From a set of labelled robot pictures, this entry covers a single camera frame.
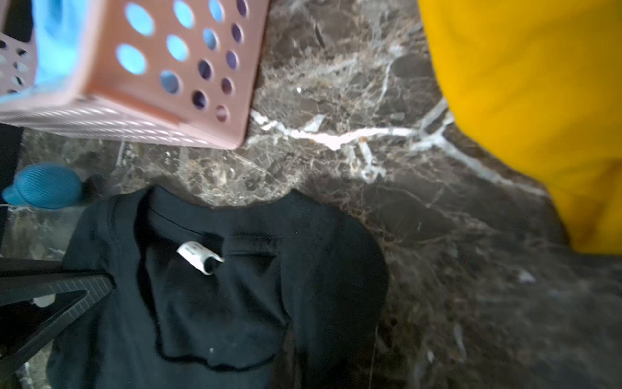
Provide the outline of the yellow t-shirt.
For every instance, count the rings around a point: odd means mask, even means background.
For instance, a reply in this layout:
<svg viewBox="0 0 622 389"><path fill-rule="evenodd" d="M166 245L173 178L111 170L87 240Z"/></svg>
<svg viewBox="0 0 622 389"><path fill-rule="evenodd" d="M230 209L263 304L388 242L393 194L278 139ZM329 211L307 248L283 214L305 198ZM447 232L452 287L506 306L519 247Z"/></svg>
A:
<svg viewBox="0 0 622 389"><path fill-rule="evenodd" d="M572 247L621 252L621 4L422 1L458 127L544 184Z"/></svg>

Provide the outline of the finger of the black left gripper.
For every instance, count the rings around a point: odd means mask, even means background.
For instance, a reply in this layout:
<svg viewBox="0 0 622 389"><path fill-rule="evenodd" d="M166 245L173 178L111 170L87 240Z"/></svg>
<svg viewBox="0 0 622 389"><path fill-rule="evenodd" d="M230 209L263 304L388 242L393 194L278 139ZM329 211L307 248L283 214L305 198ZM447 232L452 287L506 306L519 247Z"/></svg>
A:
<svg viewBox="0 0 622 389"><path fill-rule="evenodd" d="M12 376L114 289L103 272L58 261L1 260L1 376Z"/></svg>

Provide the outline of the black t-shirt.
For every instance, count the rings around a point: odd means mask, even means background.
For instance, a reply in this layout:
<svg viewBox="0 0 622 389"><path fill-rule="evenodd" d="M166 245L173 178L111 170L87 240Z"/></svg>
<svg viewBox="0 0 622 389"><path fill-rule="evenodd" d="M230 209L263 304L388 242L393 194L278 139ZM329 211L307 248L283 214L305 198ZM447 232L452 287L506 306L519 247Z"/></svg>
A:
<svg viewBox="0 0 622 389"><path fill-rule="evenodd" d="M342 388L389 272L374 236L298 191L211 209L161 186L87 207L66 271L114 290L56 337L53 388Z"/></svg>

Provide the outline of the light blue t-shirt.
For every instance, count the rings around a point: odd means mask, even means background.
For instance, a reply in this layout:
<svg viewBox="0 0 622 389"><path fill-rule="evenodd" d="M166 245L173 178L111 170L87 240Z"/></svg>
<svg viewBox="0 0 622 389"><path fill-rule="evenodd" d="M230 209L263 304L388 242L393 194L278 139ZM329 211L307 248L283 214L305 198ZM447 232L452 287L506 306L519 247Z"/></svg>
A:
<svg viewBox="0 0 622 389"><path fill-rule="evenodd" d="M106 100L181 114L215 102L215 78L237 69L246 1L35 1L34 82L4 111Z"/></svg>

